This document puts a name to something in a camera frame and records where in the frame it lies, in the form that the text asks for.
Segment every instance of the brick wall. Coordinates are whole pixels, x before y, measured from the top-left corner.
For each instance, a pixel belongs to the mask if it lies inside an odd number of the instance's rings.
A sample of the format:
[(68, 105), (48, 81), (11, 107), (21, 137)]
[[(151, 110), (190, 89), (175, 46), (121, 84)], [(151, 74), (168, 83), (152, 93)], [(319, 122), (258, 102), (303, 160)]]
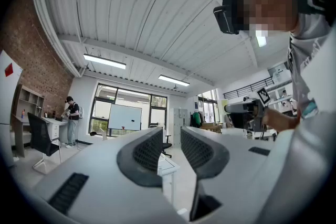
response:
[(0, 51), (23, 68), (19, 83), (45, 96), (43, 111), (63, 112), (73, 76), (49, 43), (33, 0), (13, 0), (0, 27)]

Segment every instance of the railing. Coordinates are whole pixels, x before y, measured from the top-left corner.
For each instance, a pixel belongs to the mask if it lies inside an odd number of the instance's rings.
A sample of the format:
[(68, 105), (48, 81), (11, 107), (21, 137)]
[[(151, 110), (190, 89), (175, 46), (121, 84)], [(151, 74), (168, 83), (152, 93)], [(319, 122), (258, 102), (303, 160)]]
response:
[(267, 87), (269, 85), (274, 84), (272, 77), (269, 77), (264, 80), (260, 80), (256, 83), (253, 83), (249, 86), (242, 87), (240, 89), (223, 93), (225, 99), (232, 99), (236, 97), (243, 97), (246, 96), (249, 92), (255, 92), (263, 87)]

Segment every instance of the hand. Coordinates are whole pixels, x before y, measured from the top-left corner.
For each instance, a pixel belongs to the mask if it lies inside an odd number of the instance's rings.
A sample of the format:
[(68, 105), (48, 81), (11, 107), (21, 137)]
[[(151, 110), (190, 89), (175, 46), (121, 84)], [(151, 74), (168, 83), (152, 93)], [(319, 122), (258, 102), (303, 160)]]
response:
[(266, 109), (263, 117), (263, 124), (271, 126), (277, 132), (281, 132), (288, 129), (295, 129), (300, 123), (300, 113), (296, 118), (286, 116), (274, 109)]

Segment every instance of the chair armrest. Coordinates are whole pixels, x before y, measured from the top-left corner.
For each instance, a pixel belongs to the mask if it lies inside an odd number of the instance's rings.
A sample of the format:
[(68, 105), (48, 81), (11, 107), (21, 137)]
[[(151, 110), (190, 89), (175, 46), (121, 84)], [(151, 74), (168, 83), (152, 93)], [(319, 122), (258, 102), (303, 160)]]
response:
[(168, 138), (169, 138), (169, 136), (171, 136), (171, 135), (166, 135), (166, 137), (167, 137), (167, 142), (166, 142), (166, 143), (168, 143)]

